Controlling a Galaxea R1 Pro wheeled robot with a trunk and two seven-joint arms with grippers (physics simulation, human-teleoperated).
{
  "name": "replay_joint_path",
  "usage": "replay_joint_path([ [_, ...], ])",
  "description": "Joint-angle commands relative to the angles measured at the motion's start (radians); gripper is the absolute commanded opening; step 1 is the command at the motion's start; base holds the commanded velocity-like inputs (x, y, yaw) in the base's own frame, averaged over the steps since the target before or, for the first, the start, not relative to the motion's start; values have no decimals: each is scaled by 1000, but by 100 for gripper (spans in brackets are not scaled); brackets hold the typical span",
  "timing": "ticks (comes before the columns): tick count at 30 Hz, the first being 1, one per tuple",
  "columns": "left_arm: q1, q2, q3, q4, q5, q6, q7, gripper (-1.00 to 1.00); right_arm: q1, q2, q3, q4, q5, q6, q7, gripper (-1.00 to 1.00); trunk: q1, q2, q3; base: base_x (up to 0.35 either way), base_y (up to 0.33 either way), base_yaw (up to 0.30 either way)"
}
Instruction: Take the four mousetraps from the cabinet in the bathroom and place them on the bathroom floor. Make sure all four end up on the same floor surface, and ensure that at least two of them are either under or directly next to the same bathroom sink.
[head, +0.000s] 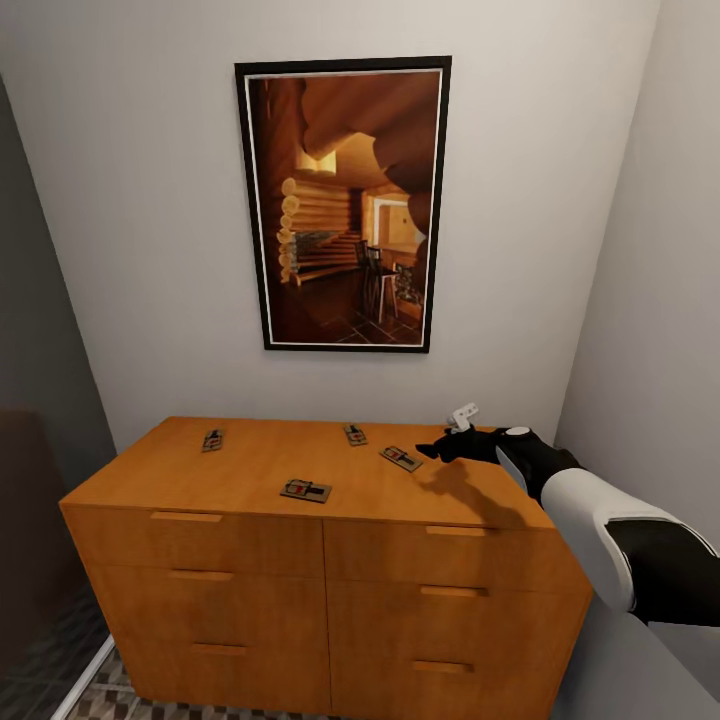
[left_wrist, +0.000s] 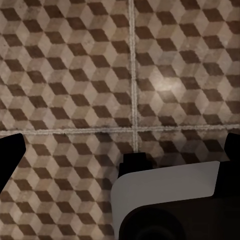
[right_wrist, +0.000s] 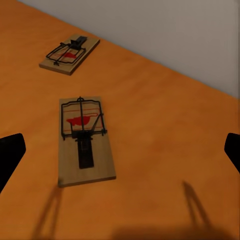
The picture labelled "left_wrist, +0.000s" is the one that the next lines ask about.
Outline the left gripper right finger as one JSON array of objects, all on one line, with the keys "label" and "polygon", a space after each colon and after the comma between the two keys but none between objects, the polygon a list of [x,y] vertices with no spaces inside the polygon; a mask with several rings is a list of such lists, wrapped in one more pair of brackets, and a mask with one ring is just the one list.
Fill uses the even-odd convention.
[{"label": "left gripper right finger", "polygon": [[225,141],[224,150],[230,158],[230,161],[240,172],[240,135],[229,133]]}]

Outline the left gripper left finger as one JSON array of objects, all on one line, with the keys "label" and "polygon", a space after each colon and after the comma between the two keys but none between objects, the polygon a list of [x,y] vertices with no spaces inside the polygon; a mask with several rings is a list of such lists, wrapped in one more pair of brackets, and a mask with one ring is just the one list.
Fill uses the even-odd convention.
[{"label": "left gripper left finger", "polygon": [[0,138],[0,193],[26,153],[22,133]]}]

